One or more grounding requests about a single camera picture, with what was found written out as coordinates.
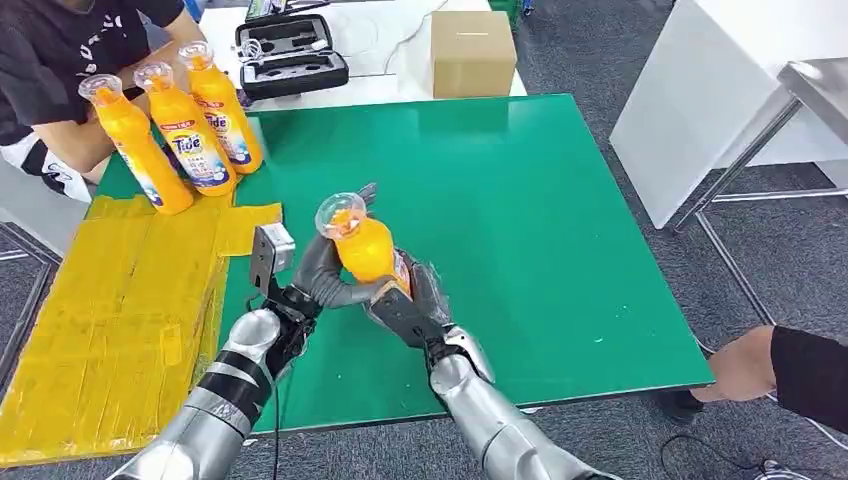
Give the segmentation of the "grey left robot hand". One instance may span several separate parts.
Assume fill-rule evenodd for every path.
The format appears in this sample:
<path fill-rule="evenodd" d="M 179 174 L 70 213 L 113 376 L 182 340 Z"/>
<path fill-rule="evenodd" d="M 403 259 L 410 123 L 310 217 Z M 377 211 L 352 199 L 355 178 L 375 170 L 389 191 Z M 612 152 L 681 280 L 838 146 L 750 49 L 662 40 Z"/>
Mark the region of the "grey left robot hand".
<path fill-rule="evenodd" d="M 362 304 L 372 299 L 387 283 L 390 276 L 375 281 L 350 284 L 341 279 L 342 262 L 333 240 L 319 228 L 308 244 L 292 284 L 323 308 L 341 308 Z"/>

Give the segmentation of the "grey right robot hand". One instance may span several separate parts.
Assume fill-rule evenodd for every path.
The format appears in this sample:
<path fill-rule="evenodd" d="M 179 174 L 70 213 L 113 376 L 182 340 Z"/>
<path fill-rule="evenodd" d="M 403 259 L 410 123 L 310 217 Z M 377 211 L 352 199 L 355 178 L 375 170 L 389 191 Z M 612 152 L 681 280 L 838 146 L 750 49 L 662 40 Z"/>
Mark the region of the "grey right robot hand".
<path fill-rule="evenodd" d="M 424 349 L 429 340 L 441 340 L 454 325 L 448 298 L 431 264 L 422 263 L 401 249 L 396 249 L 395 254 L 409 273 L 410 292 L 402 290 L 396 281 L 389 281 L 365 303 L 365 311 L 408 347 Z"/>

